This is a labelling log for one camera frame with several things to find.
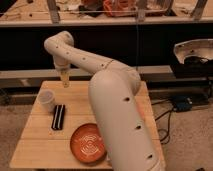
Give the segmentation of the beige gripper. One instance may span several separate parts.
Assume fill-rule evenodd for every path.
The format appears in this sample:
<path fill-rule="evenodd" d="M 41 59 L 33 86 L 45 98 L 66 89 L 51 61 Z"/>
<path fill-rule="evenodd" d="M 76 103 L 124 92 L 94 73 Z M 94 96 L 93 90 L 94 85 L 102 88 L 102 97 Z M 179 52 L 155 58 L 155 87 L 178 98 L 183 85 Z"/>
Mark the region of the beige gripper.
<path fill-rule="evenodd" d="M 70 65 L 69 64 L 65 64 L 65 65 L 59 65 L 59 64 L 54 64 L 55 69 L 58 73 L 61 73 L 61 81 L 62 81 L 62 85 L 64 88 L 68 88 L 69 87 L 69 73 L 68 71 L 70 70 Z"/>

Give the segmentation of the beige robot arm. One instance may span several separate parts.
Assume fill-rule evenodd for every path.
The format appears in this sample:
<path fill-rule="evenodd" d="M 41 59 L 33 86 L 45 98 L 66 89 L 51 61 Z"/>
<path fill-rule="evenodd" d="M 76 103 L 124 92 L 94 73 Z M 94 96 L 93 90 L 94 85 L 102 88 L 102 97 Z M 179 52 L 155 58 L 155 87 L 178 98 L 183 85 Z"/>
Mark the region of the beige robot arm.
<path fill-rule="evenodd" d="M 89 102 L 113 170 L 165 171 L 135 100 L 139 73 L 115 59 L 75 48 L 67 31 L 47 38 L 44 47 L 57 70 L 75 65 L 92 74 Z"/>

